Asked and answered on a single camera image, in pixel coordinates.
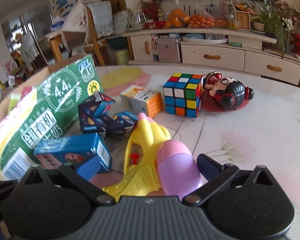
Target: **wooden handle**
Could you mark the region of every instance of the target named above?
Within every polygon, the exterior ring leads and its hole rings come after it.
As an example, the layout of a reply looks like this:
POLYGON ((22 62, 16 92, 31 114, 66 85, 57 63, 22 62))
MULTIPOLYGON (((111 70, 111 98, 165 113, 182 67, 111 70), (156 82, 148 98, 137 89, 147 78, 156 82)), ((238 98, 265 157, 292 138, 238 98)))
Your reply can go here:
POLYGON ((149 50, 149 42, 148 41, 145 42, 145 47, 146 47, 146 53, 148 55, 150 55, 151 53, 150 53, 150 50, 149 50))
POLYGON ((207 58, 207 59, 215 59, 215 60, 221 59, 221 56, 219 56, 219 55, 211 56, 208 54, 204 54, 203 56, 204 56, 204 58, 207 58))
POLYGON ((274 67, 274 66, 271 66, 271 65, 267 65, 267 69, 270 69, 270 70, 273 70, 273 71, 277 71, 277 72, 281 72, 282 71, 282 68, 280 68, 280 67, 274 67))

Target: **white table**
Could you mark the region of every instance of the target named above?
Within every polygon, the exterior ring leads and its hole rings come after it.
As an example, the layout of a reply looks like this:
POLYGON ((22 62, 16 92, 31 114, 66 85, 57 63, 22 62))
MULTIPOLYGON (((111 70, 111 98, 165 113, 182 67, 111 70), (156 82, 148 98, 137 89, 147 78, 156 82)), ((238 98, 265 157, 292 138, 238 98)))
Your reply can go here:
MULTIPOLYGON (((206 74, 212 71, 172 66, 112 66, 97 70, 101 82, 111 80, 112 88, 107 86, 105 93, 112 97, 124 89, 128 76, 139 77, 130 83, 162 92, 162 85, 174 72, 206 74)), ((239 73, 222 74, 254 89, 255 97, 245 108, 227 113, 201 110, 196 119, 163 111, 154 120, 167 127, 172 138, 186 144, 195 159, 204 153, 222 164, 233 163, 243 170, 266 165, 290 200, 300 208, 300 88, 239 73)), ((122 111, 120 97, 113 99, 117 103, 112 113, 122 111)), ((113 169, 117 172, 93 178, 99 187, 121 180, 125 142, 110 146, 110 150, 113 169)))

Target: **rubik's cube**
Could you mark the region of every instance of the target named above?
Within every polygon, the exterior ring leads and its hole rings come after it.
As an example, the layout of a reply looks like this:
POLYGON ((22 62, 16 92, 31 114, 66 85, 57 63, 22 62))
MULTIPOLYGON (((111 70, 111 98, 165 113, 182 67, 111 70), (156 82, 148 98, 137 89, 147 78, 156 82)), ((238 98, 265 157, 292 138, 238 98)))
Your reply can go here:
POLYGON ((197 117, 202 96, 202 75, 174 73, 163 86, 169 114, 197 117))

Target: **picture frame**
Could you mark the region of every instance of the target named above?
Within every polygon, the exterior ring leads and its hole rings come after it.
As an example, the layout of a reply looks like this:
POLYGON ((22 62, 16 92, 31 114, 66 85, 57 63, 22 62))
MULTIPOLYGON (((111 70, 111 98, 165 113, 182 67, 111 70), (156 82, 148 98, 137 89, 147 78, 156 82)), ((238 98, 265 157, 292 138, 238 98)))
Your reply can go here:
POLYGON ((248 12, 235 11, 234 18, 241 23, 240 30, 251 31, 250 14, 248 12))

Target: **drawer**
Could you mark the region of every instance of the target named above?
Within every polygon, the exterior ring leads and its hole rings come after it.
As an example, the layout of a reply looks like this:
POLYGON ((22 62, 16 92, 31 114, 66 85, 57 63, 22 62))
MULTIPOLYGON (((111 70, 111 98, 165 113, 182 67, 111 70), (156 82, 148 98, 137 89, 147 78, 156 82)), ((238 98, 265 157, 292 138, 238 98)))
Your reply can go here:
POLYGON ((151 35, 130 36, 134 60, 154 61, 151 35))
POLYGON ((243 71, 244 50, 203 45, 181 45, 182 63, 243 71))
POLYGON ((300 79, 300 65, 250 51, 246 51, 244 71, 279 79, 294 85, 298 85, 300 79))

